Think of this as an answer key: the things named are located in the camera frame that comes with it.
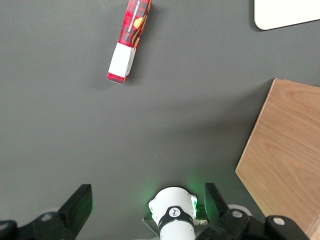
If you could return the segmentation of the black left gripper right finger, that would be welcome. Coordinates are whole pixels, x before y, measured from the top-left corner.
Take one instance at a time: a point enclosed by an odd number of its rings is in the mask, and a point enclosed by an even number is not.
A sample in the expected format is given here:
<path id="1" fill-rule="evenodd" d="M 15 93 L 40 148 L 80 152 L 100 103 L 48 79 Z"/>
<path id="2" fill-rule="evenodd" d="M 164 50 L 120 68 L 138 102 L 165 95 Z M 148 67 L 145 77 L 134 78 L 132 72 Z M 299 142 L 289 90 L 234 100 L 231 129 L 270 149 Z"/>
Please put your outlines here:
<path id="1" fill-rule="evenodd" d="M 205 184 L 204 209 L 207 227 L 197 240 L 308 240 L 298 224 L 282 215 L 267 216 L 264 222 L 229 208 L 214 183 Z"/>

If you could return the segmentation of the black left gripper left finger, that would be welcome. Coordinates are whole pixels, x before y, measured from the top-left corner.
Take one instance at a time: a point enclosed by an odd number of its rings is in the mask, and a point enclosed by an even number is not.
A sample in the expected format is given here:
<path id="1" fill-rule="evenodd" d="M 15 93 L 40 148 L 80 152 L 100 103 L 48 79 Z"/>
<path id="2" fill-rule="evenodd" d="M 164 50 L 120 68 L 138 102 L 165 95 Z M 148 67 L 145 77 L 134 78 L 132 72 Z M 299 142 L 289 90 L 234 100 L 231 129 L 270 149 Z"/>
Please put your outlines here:
<path id="1" fill-rule="evenodd" d="M 92 186 L 82 184 L 57 210 L 47 211 L 24 226 L 0 222 L 2 240 L 75 240 L 92 213 Z"/>

